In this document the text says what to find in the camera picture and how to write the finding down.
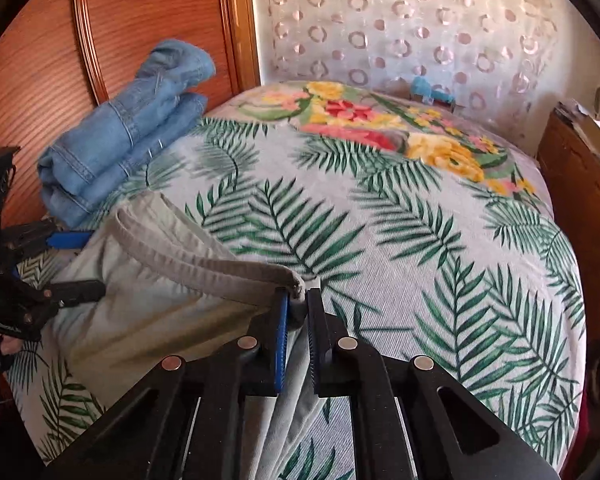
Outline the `long wooden side cabinet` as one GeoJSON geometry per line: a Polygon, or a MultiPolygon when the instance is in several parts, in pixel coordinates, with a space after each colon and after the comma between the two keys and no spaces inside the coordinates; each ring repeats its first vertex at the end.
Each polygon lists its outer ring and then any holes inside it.
{"type": "Polygon", "coordinates": [[[536,158],[557,224],[577,256],[588,338],[600,340],[600,159],[555,112],[536,158]]]}

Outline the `grey-green pants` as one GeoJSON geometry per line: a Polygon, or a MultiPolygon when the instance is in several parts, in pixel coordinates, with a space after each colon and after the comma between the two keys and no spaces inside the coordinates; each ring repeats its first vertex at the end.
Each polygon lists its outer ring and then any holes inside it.
{"type": "Polygon", "coordinates": [[[238,260],[158,192],[123,202],[58,278],[106,286],[47,326],[70,373],[106,406],[165,356],[203,358],[245,335],[275,287],[302,282],[283,266],[238,260]]]}

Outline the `wooden louvered wardrobe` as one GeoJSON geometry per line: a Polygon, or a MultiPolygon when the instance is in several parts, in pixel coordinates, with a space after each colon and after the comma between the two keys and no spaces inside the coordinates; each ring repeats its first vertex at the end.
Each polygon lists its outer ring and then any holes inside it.
{"type": "Polygon", "coordinates": [[[42,217],[38,156],[168,38],[211,55],[216,73],[199,88],[211,106],[260,82],[252,0],[27,2],[0,38],[0,146],[17,148],[6,224],[42,217]]]}

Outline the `sheer circle-pattern curtain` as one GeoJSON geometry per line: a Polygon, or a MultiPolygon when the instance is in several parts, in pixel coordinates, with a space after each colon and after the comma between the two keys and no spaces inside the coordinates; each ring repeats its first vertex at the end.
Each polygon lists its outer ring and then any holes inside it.
{"type": "Polygon", "coordinates": [[[558,38],[554,0],[253,0],[265,81],[330,80],[405,96],[415,79],[533,152],[558,38]]]}

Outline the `blue toy at bedhead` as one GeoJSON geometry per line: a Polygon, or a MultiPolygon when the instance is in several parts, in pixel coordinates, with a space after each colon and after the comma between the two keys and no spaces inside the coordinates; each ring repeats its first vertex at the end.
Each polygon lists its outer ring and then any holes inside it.
{"type": "Polygon", "coordinates": [[[416,76],[411,82],[410,96],[412,101],[419,100],[425,104],[434,104],[447,108],[455,106],[455,99],[452,94],[435,89],[423,76],[416,76]]]}

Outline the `folded blue denim jeans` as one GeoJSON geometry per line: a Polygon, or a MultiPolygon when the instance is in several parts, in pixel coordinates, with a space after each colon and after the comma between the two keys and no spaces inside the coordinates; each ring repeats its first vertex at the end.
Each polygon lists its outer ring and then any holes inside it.
{"type": "Polygon", "coordinates": [[[48,213],[75,228],[137,169],[190,133],[207,107],[193,88],[214,75],[205,50],[176,39],[157,44],[122,91],[38,159],[48,213]]]}

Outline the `colourful floral blanket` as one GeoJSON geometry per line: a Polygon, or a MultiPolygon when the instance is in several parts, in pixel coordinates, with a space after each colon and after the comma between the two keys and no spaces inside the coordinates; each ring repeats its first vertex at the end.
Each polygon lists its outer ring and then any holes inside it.
{"type": "Polygon", "coordinates": [[[333,81],[286,81],[234,96],[214,118],[286,125],[452,172],[518,200],[548,200],[539,164],[495,133],[440,106],[333,81]]]}

